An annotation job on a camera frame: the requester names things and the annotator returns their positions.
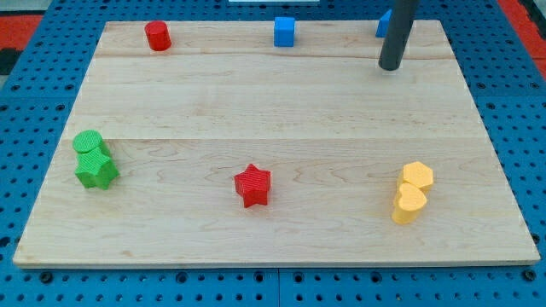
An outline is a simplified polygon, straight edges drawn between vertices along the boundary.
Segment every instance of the black hole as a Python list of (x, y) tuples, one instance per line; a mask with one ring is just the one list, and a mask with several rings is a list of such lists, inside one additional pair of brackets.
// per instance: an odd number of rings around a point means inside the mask
[(301, 272), (296, 272), (293, 274), (293, 280), (297, 283), (300, 283), (304, 280), (304, 275)]
[(0, 247), (6, 247), (10, 242), (9, 237), (3, 237), (0, 239)]
[(43, 284), (47, 285), (53, 281), (53, 274), (51, 272), (42, 272), (39, 278)]
[(177, 283), (184, 283), (188, 280), (188, 273), (180, 272), (177, 274)]
[(372, 272), (371, 280), (373, 283), (380, 283), (383, 280), (383, 277), (381, 277), (381, 274), (379, 274), (378, 272)]
[(531, 238), (535, 242), (535, 244), (538, 244), (538, 242), (540, 241), (540, 236), (537, 234), (531, 234)]
[(521, 276), (526, 281), (534, 281), (537, 278), (537, 273), (532, 269), (524, 269), (523, 272), (521, 272)]
[(262, 281), (264, 281), (264, 273), (263, 273), (263, 272), (260, 272), (260, 271), (254, 273), (254, 280), (255, 280), (256, 282), (262, 282)]

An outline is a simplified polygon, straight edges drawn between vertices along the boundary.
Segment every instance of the green block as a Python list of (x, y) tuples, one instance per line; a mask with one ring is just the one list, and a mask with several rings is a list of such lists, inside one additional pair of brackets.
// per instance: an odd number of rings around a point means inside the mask
[(110, 150), (106, 146), (106, 143), (102, 140), (102, 136), (95, 130), (85, 130), (80, 132), (74, 141), (72, 147), (78, 154), (87, 154), (95, 148), (100, 148), (101, 153), (110, 157)]
[(85, 188), (99, 187), (108, 189), (110, 182), (119, 172), (112, 158), (102, 154), (99, 147), (77, 156), (78, 168), (74, 172)]

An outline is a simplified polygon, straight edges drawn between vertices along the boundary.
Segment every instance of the wooden board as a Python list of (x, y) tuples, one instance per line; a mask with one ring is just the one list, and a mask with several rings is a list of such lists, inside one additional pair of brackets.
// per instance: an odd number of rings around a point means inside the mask
[[(109, 22), (14, 261), (21, 268), (379, 267), (532, 264), (540, 257), (434, 20), (403, 67), (377, 67), (376, 21)], [(73, 137), (99, 130), (121, 177), (73, 175)], [(403, 164), (435, 171), (414, 223), (390, 213)], [(268, 206), (233, 176), (271, 171)]]

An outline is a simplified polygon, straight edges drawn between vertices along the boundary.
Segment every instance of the black pole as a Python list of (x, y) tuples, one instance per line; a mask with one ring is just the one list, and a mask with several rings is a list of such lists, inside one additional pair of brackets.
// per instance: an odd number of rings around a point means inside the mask
[(389, 27), (379, 57), (379, 66), (393, 71), (400, 67), (408, 43), (419, 0), (396, 0), (392, 9)]

